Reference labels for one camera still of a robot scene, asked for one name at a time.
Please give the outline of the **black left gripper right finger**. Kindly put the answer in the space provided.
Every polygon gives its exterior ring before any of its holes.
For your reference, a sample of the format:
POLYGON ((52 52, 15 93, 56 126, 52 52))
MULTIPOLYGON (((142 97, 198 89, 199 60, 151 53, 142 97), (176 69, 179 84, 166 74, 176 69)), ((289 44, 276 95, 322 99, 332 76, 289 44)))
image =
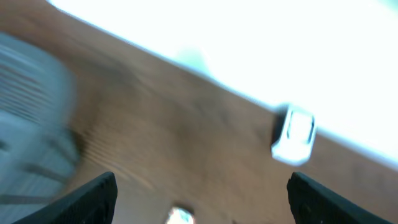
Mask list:
POLYGON ((389 224, 301 172, 291 175, 287 191, 296 223, 389 224))

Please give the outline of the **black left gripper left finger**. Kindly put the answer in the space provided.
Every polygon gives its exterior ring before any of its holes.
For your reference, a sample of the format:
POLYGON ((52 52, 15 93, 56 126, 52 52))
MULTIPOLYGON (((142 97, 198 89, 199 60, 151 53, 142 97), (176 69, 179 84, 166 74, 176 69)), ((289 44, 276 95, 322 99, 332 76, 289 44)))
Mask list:
POLYGON ((118 196, 113 172, 105 172, 14 224, 111 224, 118 196))

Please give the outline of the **teal wet wipes pack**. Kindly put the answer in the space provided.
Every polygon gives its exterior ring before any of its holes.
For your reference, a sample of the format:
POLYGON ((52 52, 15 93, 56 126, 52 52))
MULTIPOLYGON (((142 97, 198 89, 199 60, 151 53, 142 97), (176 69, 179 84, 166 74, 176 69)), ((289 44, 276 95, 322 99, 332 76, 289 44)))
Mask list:
POLYGON ((172 207, 164 224, 196 224, 193 212, 182 207, 172 207))

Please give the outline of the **white barcode scanner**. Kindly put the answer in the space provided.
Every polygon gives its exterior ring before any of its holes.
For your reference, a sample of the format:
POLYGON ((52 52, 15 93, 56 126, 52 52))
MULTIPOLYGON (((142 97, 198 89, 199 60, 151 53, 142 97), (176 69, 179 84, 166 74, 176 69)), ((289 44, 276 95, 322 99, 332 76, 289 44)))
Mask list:
POLYGON ((315 117, 291 104, 281 108, 280 115, 271 144, 272 158, 290 166, 301 166, 312 154, 317 130, 315 117))

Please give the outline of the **grey plastic shopping basket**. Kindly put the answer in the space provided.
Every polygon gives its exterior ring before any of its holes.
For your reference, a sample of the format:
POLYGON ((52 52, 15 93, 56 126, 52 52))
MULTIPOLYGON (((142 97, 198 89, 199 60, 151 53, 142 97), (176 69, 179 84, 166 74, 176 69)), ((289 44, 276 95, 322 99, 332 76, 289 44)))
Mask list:
POLYGON ((74 91, 61 61, 1 33, 1 223, 45 207, 75 173, 74 91))

